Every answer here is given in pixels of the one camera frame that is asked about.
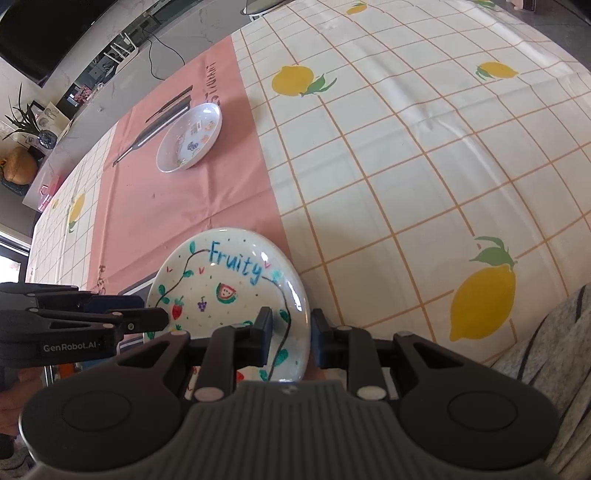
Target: white ceramic plate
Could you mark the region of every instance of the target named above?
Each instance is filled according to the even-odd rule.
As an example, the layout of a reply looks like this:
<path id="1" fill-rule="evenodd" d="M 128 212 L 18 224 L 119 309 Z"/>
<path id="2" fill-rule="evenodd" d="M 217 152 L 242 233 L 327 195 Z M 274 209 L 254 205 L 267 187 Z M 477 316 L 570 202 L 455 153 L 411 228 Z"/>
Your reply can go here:
<path id="1" fill-rule="evenodd" d="M 164 136 L 156 165 L 171 173 L 192 167 L 211 149 L 222 129 L 222 111 L 215 103 L 194 106 Z"/>
<path id="2" fill-rule="evenodd" d="M 209 337 L 223 325 L 254 322 L 273 310 L 267 365 L 240 370 L 239 380 L 298 381 L 310 352 L 310 307 L 288 258 L 258 233 L 237 228 L 202 232 L 178 247 L 154 279 L 148 307 L 168 312 L 171 330 Z M 154 334 L 145 334 L 149 341 Z"/>

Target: table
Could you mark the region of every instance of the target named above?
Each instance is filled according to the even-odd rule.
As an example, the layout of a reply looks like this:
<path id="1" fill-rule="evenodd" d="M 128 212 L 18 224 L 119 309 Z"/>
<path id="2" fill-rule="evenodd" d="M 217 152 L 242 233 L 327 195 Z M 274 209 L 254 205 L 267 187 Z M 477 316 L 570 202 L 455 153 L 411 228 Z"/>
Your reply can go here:
<path id="1" fill-rule="evenodd" d="M 210 153 L 162 174 L 161 132 L 113 168 L 188 85 L 222 108 Z M 297 0 L 99 141 L 42 215 L 27 279 L 133 293 L 190 236 L 246 228 L 333 323 L 491 361 L 591 280 L 590 117 L 590 73 L 491 2 Z"/>

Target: potted plant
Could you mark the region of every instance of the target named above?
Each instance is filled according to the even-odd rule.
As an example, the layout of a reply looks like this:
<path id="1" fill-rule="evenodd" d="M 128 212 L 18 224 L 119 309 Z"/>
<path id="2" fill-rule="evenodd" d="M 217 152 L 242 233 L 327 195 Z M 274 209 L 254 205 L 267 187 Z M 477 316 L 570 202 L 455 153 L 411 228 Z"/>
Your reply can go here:
<path id="1" fill-rule="evenodd" d="M 14 132 L 9 133 L 4 138 L 6 139 L 10 137 L 12 134 L 16 133 L 26 133 L 29 135 L 35 135 L 42 147 L 48 148 L 49 150 L 54 148 L 57 143 L 57 135 L 50 130 L 39 129 L 39 125 L 37 125 L 37 120 L 35 119 L 35 115 L 33 113 L 33 110 L 31 109 L 31 104 L 27 105 L 27 111 L 24 111 L 22 109 L 21 93 L 22 84 L 21 87 L 18 89 L 18 107 L 12 106 L 12 104 L 10 104 L 10 98 L 8 99 L 8 103 L 11 107 L 12 118 L 10 118 L 8 115 L 5 115 L 5 117 L 8 118 L 10 123 L 12 123 L 17 129 Z M 12 110 L 18 111 L 22 116 L 22 120 L 17 120 L 17 117 L 14 115 Z"/>

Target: screw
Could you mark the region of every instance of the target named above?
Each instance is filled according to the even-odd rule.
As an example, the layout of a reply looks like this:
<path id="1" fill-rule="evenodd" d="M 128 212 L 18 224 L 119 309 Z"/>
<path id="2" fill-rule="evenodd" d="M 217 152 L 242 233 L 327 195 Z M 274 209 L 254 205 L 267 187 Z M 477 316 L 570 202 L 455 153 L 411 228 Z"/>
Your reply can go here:
<path id="1" fill-rule="evenodd" d="M 357 396 L 361 400 L 382 400 L 388 394 L 382 387 L 366 385 L 357 390 Z"/>
<path id="2" fill-rule="evenodd" d="M 195 399 L 198 401 L 210 402 L 223 398 L 223 391 L 217 387 L 202 387 L 195 392 Z"/>

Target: cable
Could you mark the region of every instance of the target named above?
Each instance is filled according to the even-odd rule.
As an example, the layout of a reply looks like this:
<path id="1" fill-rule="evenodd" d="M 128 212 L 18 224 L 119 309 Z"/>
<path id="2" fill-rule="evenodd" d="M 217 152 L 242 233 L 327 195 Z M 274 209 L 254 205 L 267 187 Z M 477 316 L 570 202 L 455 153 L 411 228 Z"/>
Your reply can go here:
<path id="1" fill-rule="evenodd" d="M 147 34 L 146 36 L 146 40 L 148 40 L 150 42 L 150 48 L 148 49 L 148 60 L 150 61 L 150 73 L 152 74 L 152 77 L 154 77 L 156 80 L 160 80 L 161 82 L 165 81 L 166 79 L 162 79 L 160 77 L 157 77 L 154 74 L 154 64 L 152 63 L 152 57 L 151 57 L 151 53 L 152 53 L 152 45 L 154 45 L 154 42 L 152 42 L 152 40 L 150 40 L 150 35 L 152 35 L 156 40 L 158 40 L 164 47 L 168 48 L 169 50 L 172 50 L 173 52 L 175 52 L 178 57 L 181 59 L 181 61 L 183 62 L 183 67 L 186 65 L 183 56 L 176 51 L 174 48 L 166 45 L 166 43 L 164 43 L 162 40 L 160 40 L 156 35 L 154 35 L 152 32 L 146 32 L 146 30 L 143 27 L 140 27 L 142 29 L 142 32 L 144 32 L 144 35 Z"/>

